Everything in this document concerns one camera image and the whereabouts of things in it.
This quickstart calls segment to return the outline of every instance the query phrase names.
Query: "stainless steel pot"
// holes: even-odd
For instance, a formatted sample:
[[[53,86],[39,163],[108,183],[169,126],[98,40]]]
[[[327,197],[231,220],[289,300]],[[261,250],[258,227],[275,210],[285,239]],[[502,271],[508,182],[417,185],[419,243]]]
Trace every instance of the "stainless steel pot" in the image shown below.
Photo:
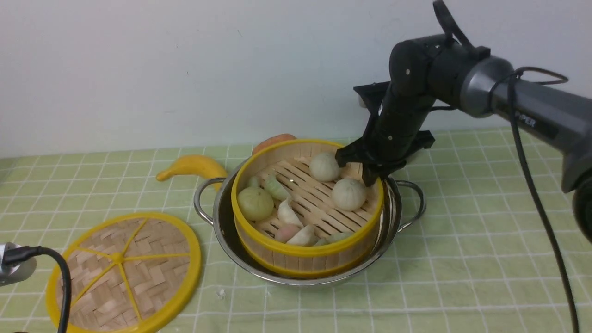
[[[292,287],[321,287],[335,286],[345,282],[368,268],[380,258],[392,244],[397,233],[410,226],[426,210],[426,201],[423,191],[417,184],[409,181],[396,181],[389,177],[386,180],[383,180],[385,184],[385,202],[381,215],[381,230],[374,249],[367,258],[365,258],[358,266],[330,277],[308,280],[285,277],[271,272],[257,263],[245,251],[240,242],[236,227],[234,226],[234,212],[232,209],[230,193],[232,183],[241,166],[242,164],[239,165],[227,178],[212,178],[200,184],[194,195],[195,210],[199,216],[214,227],[214,233],[220,246],[222,246],[222,249],[224,249],[224,252],[226,252],[232,261],[249,273],[277,285]],[[219,182],[221,182],[222,185],[214,201],[213,216],[209,216],[200,205],[200,197],[206,187]],[[417,192],[420,197],[420,208],[418,212],[413,218],[405,223],[401,223],[402,204],[398,186],[411,188]]]

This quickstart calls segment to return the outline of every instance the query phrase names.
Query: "green checkered tablecloth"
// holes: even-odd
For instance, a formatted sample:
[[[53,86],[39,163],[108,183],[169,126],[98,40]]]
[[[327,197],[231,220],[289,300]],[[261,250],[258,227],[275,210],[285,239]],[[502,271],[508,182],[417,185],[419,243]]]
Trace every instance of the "green checkered tablecloth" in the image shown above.
[[[0,241],[64,249],[102,221],[157,210],[195,230],[202,279],[162,332],[571,332],[564,291],[528,193],[509,128],[435,133],[395,173],[420,184],[428,209],[389,251],[348,283],[321,291],[266,284],[239,269],[192,207],[197,177],[157,182],[180,155],[204,153],[234,169],[252,145],[0,160]],[[524,137],[534,180],[564,252],[582,332],[592,332],[592,246],[559,190],[561,157]],[[403,213],[417,205],[401,190]],[[213,190],[202,204],[211,210]],[[0,331],[54,333],[44,291],[53,263],[0,288]]]

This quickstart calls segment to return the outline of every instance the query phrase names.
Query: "pot handle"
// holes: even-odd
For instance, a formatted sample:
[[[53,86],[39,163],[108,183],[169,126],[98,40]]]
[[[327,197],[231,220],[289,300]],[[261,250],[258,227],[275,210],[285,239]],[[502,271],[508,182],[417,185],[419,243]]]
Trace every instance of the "pot handle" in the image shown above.
[[[407,188],[412,189],[419,196],[419,209],[417,210],[417,213],[411,219],[409,219],[408,221],[403,223],[403,225],[399,228],[399,231],[401,231],[401,230],[405,229],[406,227],[410,226],[411,224],[413,224],[413,222],[419,220],[419,218],[423,215],[423,213],[426,212],[426,195],[424,194],[422,188],[419,187],[419,185],[417,185],[414,182],[410,182],[410,181],[406,181],[406,180],[397,180],[396,183],[399,186],[403,186],[403,187],[407,187]]]
[[[215,184],[217,182],[223,182],[226,178],[224,177],[217,177],[217,178],[210,178],[206,181],[204,181],[203,183],[201,183],[198,187],[197,190],[195,190],[195,195],[193,196],[193,206],[195,207],[195,211],[197,212],[197,215],[199,215],[202,219],[204,219],[206,222],[208,222],[211,226],[214,226],[214,219],[208,215],[208,213],[205,212],[205,210],[201,207],[200,204],[200,199],[201,199],[201,194],[204,192],[205,188]]]

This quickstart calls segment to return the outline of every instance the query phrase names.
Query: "bamboo steamer lid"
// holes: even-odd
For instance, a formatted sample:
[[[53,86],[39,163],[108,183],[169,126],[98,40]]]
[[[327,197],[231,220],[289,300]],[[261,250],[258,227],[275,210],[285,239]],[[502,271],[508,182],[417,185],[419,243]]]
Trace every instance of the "bamboo steamer lid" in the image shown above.
[[[161,213],[120,216],[91,229],[63,254],[72,275],[68,332],[156,332],[189,302],[201,253],[193,230]],[[62,275],[47,288],[57,326]]]

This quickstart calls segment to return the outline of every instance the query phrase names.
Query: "black cable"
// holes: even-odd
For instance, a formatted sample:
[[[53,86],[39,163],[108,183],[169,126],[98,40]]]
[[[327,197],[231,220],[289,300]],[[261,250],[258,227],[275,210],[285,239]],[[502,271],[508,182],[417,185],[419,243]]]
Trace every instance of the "black cable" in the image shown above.
[[[43,246],[22,246],[6,251],[4,253],[2,264],[15,265],[38,255],[48,255],[52,257],[57,262],[57,265],[62,272],[62,313],[60,315],[57,333],[66,333],[68,320],[70,319],[70,304],[72,303],[72,279],[70,277],[68,264],[62,255],[50,248],[44,248]]]
[[[575,301],[574,295],[571,291],[570,280],[567,275],[567,270],[565,269],[565,263],[563,261],[563,257],[561,256],[561,250],[559,249],[559,244],[557,243],[557,239],[555,238],[555,233],[553,232],[553,228],[551,227],[551,223],[545,209],[543,207],[542,202],[540,201],[540,197],[538,192],[536,191],[535,183],[532,180],[532,175],[530,174],[530,169],[528,167],[528,162],[526,160],[526,155],[524,153],[524,148],[522,146],[522,140],[520,139],[520,132],[518,131],[518,122],[516,120],[516,109],[515,109],[515,102],[516,102],[516,90],[515,85],[516,81],[520,79],[522,74],[526,71],[534,71],[539,73],[548,74],[558,78],[557,81],[546,81],[546,82],[535,82],[541,85],[550,85],[550,84],[560,84],[567,82],[567,77],[553,73],[551,71],[547,71],[546,69],[536,68],[536,67],[521,67],[514,71],[512,75],[509,76],[508,81],[508,90],[507,90],[507,99],[508,99],[508,109],[509,109],[509,119],[512,128],[512,134],[514,136],[514,142],[516,144],[516,151],[518,153],[518,159],[520,160],[520,166],[522,167],[522,171],[524,172],[524,178],[526,180],[526,184],[528,185],[528,189],[530,190],[530,195],[532,196],[532,200],[535,202],[536,210],[540,215],[540,219],[543,222],[545,227],[545,231],[547,233],[547,237],[551,242],[551,247],[553,248],[553,253],[555,254],[555,260],[557,261],[557,266],[559,268],[559,273],[561,275],[561,281],[563,282],[563,288],[565,289],[565,295],[567,297],[567,303],[570,308],[571,314],[571,325],[573,327],[574,333],[579,333],[580,326],[578,323],[578,314],[575,308]]]

